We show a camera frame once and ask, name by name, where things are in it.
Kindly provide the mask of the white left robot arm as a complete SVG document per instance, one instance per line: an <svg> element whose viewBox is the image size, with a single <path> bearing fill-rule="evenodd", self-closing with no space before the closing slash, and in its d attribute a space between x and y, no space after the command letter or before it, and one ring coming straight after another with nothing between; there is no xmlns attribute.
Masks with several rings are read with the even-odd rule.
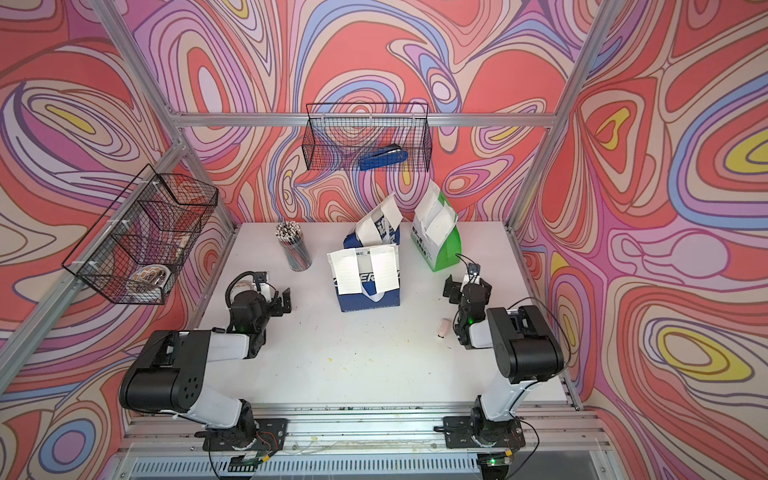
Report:
<svg viewBox="0 0 768 480"><path fill-rule="evenodd" d="M205 380L216 362L250 360L266 343L266 326L292 311L289 290L270 284L231 294L225 329L157 330L123 377L119 403L129 411L173 415L203 429L195 433L208 452L253 451L267 456L284 446L285 419L258 420L249 401L228 396Z"/></svg>

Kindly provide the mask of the dark blue paper bag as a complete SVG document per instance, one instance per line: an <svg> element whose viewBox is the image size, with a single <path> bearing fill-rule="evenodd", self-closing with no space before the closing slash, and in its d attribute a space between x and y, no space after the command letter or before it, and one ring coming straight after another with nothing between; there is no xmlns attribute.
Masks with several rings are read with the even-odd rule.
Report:
<svg viewBox="0 0 768 480"><path fill-rule="evenodd" d="M339 303L340 310L343 313L398 307L401 303L401 282L400 282L400 288L398 290L393 290L385 293L376 292L376 288L374 284L374 276L372 273L372 267L371 267L371 261L370 261L370 253L369 253L369 250L371 247L355 248L357 252L359 272L360 272L360 278L362 281L362 288L363 288L363 291L361 294L339 295L337 293L335 280L332 274L336 297ZM400 281L399 252L398 252L398 267L399 267L399 281Z"/></svg>

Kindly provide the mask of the green white paper bag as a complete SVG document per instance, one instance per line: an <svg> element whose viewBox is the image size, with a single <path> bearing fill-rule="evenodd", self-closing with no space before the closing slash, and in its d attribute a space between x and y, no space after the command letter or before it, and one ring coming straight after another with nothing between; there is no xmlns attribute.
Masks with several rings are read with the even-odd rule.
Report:
<svg viewBox="0 0 768 480"><path fill-rule="evenodd" d="M414 211L411 238L433 272L460 262L463 249L457 224L458 214L437 184L430 181Z"/></svg>

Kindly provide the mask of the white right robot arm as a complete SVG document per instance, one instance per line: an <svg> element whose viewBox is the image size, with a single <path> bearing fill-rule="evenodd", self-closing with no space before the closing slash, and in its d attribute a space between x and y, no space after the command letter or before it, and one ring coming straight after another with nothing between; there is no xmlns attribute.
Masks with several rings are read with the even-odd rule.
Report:
<svg viewBox="0 0 768 480"><path fill-rule="evenodd" d="M523 299L509 307L489 305L492 286L483 279L449 277L443 296L457 306L451 322L459 344L467 350L490 350L497 373L477 396L467 416L446 416L435 431L449 449L504 448L525 445L517 410L533 388L564 369L566 355L541 309Z"/></svg>

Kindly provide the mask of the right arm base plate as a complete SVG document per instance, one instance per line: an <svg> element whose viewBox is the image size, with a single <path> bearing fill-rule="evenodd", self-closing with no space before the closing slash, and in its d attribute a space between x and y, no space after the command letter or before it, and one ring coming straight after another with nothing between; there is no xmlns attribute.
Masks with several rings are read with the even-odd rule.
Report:
<svg viewBox="0 0 768 480"><path fill-rule="evenodd" d="M517 451L526 446L518 419L491 422L470 416L447 416L433 431L442 434L448 449L504 448Z"/></svg>

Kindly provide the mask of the blue white paper bag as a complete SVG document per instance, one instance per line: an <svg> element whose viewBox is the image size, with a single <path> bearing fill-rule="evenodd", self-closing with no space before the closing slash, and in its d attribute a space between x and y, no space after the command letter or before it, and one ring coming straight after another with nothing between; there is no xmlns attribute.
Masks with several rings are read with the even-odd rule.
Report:
<svg viewBox="0 0 768 480"><path fill-rule="evenodd" d="M344 248L399 244L403 215L395 195L390 194L359 220L343 240Z"/></svg>

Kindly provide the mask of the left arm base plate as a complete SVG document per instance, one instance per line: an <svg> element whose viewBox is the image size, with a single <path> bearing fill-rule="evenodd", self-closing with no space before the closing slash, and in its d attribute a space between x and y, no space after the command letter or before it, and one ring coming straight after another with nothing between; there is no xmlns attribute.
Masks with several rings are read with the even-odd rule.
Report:
<svg viewBox="0 0 768 480"><path fill-rule="evenodd" d="M206 429L195 434L203 439L206 452L258 452L281 451L284 447L288 420L286 418L257 418L253 432L230 429Z"/></svg>

